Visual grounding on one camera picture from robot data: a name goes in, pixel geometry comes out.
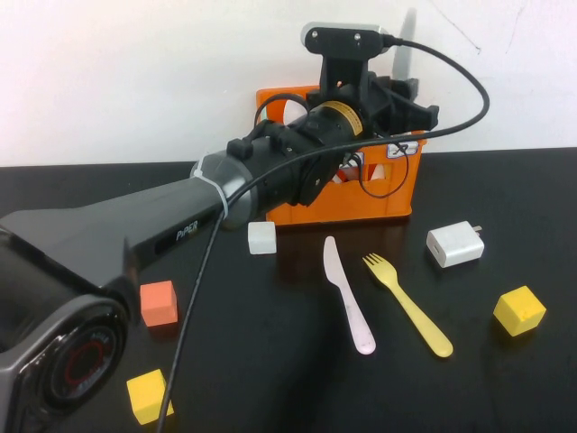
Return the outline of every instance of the red cube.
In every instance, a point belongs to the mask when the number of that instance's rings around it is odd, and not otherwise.
[[[167,325],[179,320],[177,295],[172,281],[141,286],[141,313],[147,327]]]

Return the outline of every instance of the yellow block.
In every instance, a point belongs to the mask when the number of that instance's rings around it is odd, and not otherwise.
[[[546,308],[527,287],[519,287],[501,295],[493,315],[512,336],[536,327]]]
[[[126,382],[130,403],[138,422],[148,424],[159,418],[162,396],[166,383],[160,370],[143,374]],[[172,402],[169,403],[167,415],[174,413]]]

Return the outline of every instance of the foam block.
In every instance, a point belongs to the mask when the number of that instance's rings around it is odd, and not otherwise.
[[[147,327],[167,325],[179,320],[177,295],[172,281],[141,286],[141,313]]]
[[[148,424],[159,418],[162,396],[166,383],[160,370],[143,374],[126,382],[130,404],[138,422]],[[174,413],[172,402],[169,403],[167,415]]]
[[[273,222],[249,223],[249,251],[251,254],[277,252],[277,231]]]
[[[512,336],[536,327],[546,309],[533,292],[527,287],[505,293],[499,298],[493,315]]]

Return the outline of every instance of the orange plastic crate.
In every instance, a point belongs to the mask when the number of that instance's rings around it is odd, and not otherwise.
[[[293,93],[304,97],[307,92],[318,86],[298,88],[267,88],[256,93],[256,103],[259,106],[268,97],[278,93]],[[282,122],[286,101],[275,101],[266,107],[266,118]],[[410,215],[413,189],[417,180],[418,164],[426,140],[418,142],[417,150],[408,156],[408,176],[402,188],[388,198],[373,198],[364,193],[358,181],[345,183],[329,182],[323,191],[309,206],[282,205],[267,214],[267,220],[274,221],[277,226],[295,224],[325,223],[336,221],[351,221],[359,219],[404,217]],[[397,146],[391,145],[391,152]],[[365,188],[373,194],[387,194],[395,189],[405,176],[405,157],[390,158],[388,145],[365,147],[359,150],[364,155],[364,171],[362,178]],[[385,168],[385,179],[369,180],[368,170],[373,164],[382,164]]]

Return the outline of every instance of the knife handle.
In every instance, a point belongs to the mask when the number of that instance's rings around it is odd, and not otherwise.
[[[338,287],[343,297],[344,309],[346,311],[346,317],[349,320],[349,328],[353,336],[354,346],[360,354],[370,355],[377,348],[377,344],[353,296],[351,286],[349,286],[348,283],[342,282]]]

